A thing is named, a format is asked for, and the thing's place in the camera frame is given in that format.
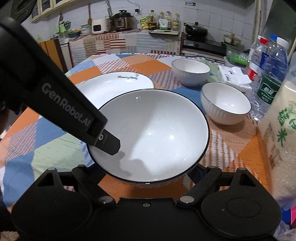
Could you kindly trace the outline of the yellow wooden cabinet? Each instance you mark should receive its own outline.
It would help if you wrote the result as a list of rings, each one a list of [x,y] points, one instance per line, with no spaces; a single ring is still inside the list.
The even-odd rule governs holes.
[[[68,71],[58,39],[39,42],[39,45],[63,73]]]

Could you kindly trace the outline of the patchwork counter cloth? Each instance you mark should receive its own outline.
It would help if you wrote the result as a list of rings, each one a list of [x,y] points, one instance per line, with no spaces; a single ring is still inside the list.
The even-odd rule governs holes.
[[[124,32],[81,36],[69,42],[72,62],[76,66],[96,54],[171,54],[179,55],[184,32],[177,36],[149,34],[149,30],[134,29]]]

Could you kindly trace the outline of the green plastic basket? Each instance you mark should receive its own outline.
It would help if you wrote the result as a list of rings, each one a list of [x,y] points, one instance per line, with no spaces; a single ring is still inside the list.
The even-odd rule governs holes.
[[[248,65],[248,55],[232,45],[226,45],[226,59],[232,65],[240,67],[246,67]]]

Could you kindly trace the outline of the blue label water bottle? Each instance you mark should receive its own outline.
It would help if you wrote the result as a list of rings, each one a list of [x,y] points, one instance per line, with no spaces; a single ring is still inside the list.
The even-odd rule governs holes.
[[[266,61],[268,57],[271,55],[272,51],[276,47],[276,41],[277,41],[277,35],[271,34],[269,42],[265,45],[264,50],[261,54],[261,60],[260,60],[260,68],[264,70],[264,66],[266,64]]]

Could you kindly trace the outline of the black electric pressure cooker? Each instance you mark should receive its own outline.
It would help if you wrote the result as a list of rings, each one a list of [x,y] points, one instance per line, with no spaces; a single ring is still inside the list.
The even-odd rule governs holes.
[[[121,9],[113,16],[114,29],[118,32],[132,30],[133,17],[127,10]]]

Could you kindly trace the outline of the green label water bottle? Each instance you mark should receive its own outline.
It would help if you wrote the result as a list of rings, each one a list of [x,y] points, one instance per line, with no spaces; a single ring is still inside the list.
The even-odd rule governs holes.
[[[268,57],[264,70],[255,79],[251,93],[250,113],[255,121],[260,121],[267,113],[288,73],[289,45],[285,39],[277,37],[276,47]]]

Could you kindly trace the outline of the colourful patchwork tablecloth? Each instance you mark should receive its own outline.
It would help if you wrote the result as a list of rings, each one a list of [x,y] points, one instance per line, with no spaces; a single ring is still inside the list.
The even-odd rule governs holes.
[[[248,117],[215,124],[201,104],[201,87],[178,83],[161,54],[93,55],[69,75],[46,60],[41,74],[10,88],[28,108],[1,140],[1,201],[8,208],[41,175],[94,167],[95,187],[115,199],[174,197],[194,183],[198,164],[247,169],[271,189],[260,136]]]

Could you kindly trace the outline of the clear bag of rice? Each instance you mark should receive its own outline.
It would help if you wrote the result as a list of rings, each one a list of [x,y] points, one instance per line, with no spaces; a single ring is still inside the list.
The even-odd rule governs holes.
[[[292,1],[273,1],[264,33],[290,45],[288,73],[258,124],[267,163],[269,188],[280,207],[295,206],[295,9]]]

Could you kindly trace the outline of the black wok on stove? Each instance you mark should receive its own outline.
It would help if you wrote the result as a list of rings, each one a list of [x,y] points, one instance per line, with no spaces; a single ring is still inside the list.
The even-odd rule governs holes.
[[[208,35],[208,30],[204,27],[199,26],[199,23],[196,22],[196,25],[189,25],[184,23],[185,32],[187,36],[191,38],[206,38]]]

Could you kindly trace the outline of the white ribbed bowl far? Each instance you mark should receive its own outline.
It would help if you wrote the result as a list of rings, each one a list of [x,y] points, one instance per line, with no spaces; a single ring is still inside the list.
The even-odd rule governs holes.
[[[205,84],[211,72],[211,68],[207,64],[194,59],[173,60],[171,70],[177,80],[188,87]]]

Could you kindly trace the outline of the white tissue pack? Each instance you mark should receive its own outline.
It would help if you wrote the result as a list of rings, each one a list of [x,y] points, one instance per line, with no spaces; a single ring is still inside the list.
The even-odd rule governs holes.
[[[239,67],[218,66],[218,81],[240,90],[246,96],[252,91],[251,80]]]

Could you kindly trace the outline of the white small rice cooker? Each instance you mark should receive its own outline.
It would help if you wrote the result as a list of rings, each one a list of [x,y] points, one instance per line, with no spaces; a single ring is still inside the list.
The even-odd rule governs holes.
[[[111,31],[111,19],[103,18],[98,20],[93,20],[91,24],[92,33],[96,34],[104,34]]]

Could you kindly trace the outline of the cooking oil bottle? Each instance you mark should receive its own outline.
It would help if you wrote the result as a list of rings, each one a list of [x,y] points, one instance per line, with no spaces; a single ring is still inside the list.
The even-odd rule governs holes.
[[[157,16],[153,9],[151,9],[151,12],[149,14],[149,30],[156,30],[157,29]]]

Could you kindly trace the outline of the cream wall cabinet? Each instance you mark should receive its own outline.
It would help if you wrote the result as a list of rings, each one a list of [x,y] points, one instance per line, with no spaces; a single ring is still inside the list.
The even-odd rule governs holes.
[[[30,16],[31,22],[34,22],[41,17],[51,13],[53,10],[59,9],[62,6],[73,3],[73,0],[37,0],[33,7]]]

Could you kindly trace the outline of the white ribbed bowl middle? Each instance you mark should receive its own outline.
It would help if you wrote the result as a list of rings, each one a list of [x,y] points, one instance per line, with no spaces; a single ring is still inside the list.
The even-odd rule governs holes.
[[[212,121],[225,126],[242,122],[251,111],[248,97],[235,87],[219,82],[202,86],[201,103]]]

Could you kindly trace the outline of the red label water bottle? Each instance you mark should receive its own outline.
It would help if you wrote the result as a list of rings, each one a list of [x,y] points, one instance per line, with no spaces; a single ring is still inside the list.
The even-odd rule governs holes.
[[[262,72],[264,61],[266,59],[267,47],[268,40],[258,35],[257,40],[250,48],[246,73],[252,82],[254,82],[257,75]]]

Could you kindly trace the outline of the white ribbed bowl black rim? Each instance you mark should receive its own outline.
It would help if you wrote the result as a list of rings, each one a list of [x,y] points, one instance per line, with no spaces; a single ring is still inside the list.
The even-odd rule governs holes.
[[[111,156],[88,146],[105,173],[131,184],[159,184],[180,178],[203,158],[210,128],[201,109],[168,90],[145,89],[117,96],[100,108],[106,129],[120,140]]]

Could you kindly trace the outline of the white plate with black rim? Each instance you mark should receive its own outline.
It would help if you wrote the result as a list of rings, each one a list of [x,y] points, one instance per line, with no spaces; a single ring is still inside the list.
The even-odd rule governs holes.
[[[135,72],[112,72],[85,80],[76,87],[97,108],[111,99],[134,90],[154,89],[153,81]]]

